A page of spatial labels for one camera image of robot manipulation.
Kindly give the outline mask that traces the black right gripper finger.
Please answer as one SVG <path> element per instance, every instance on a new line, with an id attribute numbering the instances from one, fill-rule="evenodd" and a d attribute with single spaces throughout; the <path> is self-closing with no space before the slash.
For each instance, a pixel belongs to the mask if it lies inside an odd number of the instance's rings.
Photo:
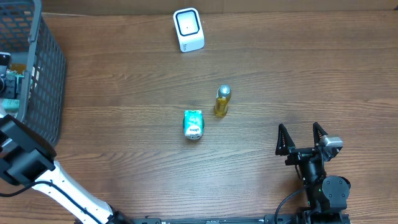
<path id="1" fill-rule="evenodd" d="M 275 149 L 277 156 L 287 156 L 295 150 L 295 144 L 290 137 L 286 127 L 281 123 L 278 126 L 278 139 Z"/>
<path id="2" fill-rule="evenodd" d="M 321 138 L 328 133 L 317 123 L 313 123 L 313 138 L 314 138 L 314 145 L 318 145 Z"/>

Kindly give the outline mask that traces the yellow liquid bottle grey cap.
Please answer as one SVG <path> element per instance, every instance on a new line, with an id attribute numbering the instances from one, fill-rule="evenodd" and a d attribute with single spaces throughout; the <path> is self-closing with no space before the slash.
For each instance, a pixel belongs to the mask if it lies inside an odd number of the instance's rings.
<path id="1" fill-rule="evenodd" d="M 217 117 L 224 117 L 228 112 L 228 103 L 231 99 L 231 88 L 229 85 L 221 85 L 216 93 L 216 101 L 214 105 L 214 114 Z"/>

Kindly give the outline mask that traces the green white tissue pack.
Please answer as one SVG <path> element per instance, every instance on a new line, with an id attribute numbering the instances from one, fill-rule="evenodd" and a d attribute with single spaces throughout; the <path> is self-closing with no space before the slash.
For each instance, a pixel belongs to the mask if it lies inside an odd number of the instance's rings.
<path id="1" fill-rule="evenodd" d="M 202 110 L 185 110 L 183 117 L 183 133 L 189 140 L 199 140 L 204 132 Z"/>

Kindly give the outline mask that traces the teal snack pack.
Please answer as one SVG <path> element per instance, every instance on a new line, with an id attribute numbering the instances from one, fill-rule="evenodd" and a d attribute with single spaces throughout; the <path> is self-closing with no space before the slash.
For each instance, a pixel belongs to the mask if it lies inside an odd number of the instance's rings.
<path id="1" fill-rule="evenodd" d="M 1 103 L 3 109 L 7 113 L 17 113 L 20 107 L 20 100 L 18 99 L 3 99 Z"/>

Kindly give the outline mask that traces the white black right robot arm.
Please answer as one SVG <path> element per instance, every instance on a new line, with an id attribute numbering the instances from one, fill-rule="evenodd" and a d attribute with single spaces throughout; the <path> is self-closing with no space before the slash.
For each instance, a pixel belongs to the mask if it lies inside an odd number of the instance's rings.
<path id="1" fill-rule="evenodd" d="M 274 223 L 280 222 L 279 212 L 291 198 L 305 192 L 307 207 L 301 207 L 292 215 L 288 223 L 350 223 L 347 199 L 351 188 L 348 179 L 330 175 L 325 171 L 325 163 L 331 161 L 343 148 L 339 136 L 329 135 L 317 122 L 313 123 L 314 146 L 297 148 L 283 124 L 278 126 L 278 139 L 275 149 L 277 156 L 286 156 L 285 164 L 294 166 L 303 187 L 288 195 L 275 210 Z"/>

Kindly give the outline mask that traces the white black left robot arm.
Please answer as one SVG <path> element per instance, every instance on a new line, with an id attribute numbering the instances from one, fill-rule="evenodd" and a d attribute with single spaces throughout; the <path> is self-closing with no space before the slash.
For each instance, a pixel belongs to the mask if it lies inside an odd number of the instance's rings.
<path id="1" fill-rule="evenodd" d="M 53 146 L 38 132 L 57 131 L 64 97 L 65 72 L 60 81 L 44 83 L 41 66 L 26 71 L 22 89 L 30 110 L 23 121 L 7 114 L 1 118 L 1 134 L 15 147 L 1 158 L 1 178 L 23 191 L 34 189 L 51 197 L 82 223 L 131 223 L 132 220 L 94 197 L 55 160 Z"/>

